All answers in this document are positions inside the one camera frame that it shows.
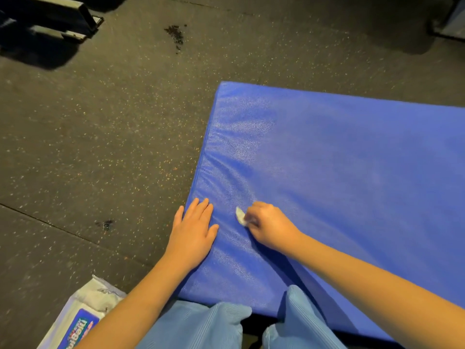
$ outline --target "ribbed fabric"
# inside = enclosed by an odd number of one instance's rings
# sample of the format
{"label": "ribbed fabric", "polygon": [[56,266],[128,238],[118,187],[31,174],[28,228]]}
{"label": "ribbed fabric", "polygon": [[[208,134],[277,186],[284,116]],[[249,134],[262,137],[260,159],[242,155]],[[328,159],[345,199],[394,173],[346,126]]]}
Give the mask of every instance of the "ribbed fabric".
{"label": "ribbed fabric", "polygon": [[317,308],[295,285],[286,293],[284,323],[268,327],[262,341],[264,349],[346,349]]}
{"label": "ribbed fabric", "polygon": [[[240,349],[241,320],[248,306],[220,302],[208,308],[176,301],[149,330],[137,349]],[[264,349],[346,349],[326,326],[302,290],[291,285],[286,294],[286,317],[263,333]]]}

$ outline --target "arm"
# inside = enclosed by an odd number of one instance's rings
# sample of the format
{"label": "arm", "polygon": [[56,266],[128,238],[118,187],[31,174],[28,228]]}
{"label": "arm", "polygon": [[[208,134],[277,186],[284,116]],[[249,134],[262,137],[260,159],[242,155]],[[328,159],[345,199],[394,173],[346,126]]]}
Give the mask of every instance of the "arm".
{"label": "arm", "polygon": [[464,347],[459,306],[306,236],[273,205],[255,202],[245,218],[257,241],[314,271],[404,347]]}
{"label": "arm", "polygon": [[208,228],[213,205],[195,199],[182,219],[179,207],[166,252],[147,276],[78,344],[78,349],[134,348],[169,297],[210,251],[218,225]]}

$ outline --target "blue label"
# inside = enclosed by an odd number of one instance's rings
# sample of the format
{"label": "blue label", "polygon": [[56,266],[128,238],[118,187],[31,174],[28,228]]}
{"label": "blue label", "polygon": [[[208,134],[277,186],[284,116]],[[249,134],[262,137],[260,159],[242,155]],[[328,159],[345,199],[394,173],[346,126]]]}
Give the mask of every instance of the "blue label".
{"label": "blue label", "polygon": [[98,322],[98,317],[80,309],[57,349],[72,349]]}

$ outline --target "blue vinyl surface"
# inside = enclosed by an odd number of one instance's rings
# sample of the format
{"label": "blue vinyl surface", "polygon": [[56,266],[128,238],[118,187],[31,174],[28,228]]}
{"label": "blue vinyl surface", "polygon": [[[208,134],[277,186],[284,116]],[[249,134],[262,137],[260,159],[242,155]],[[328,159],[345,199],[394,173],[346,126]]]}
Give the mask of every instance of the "blue vinyl surface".
{"label": "blue vinyl surface", "polygon": [[296,284],[331,329],[389,339],[241,227],[236,206],[262,200],[326,245],[465,308],[464,127],[463,108],[221,83],[188,198],[211,200],[219,233],[179,296],[281,317]]}

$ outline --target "gray floor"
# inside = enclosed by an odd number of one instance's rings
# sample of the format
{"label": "gray floor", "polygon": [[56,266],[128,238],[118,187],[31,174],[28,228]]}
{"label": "gray floor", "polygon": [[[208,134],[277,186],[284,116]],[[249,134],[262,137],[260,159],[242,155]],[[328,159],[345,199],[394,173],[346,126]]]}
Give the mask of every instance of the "gray floor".
{"label": "gray floor", "polygon": [[0,29],[1,348],[160,258],[220,81],[465,106],[465,43],[424,29],[451,0],[120,1],[79,46]]}

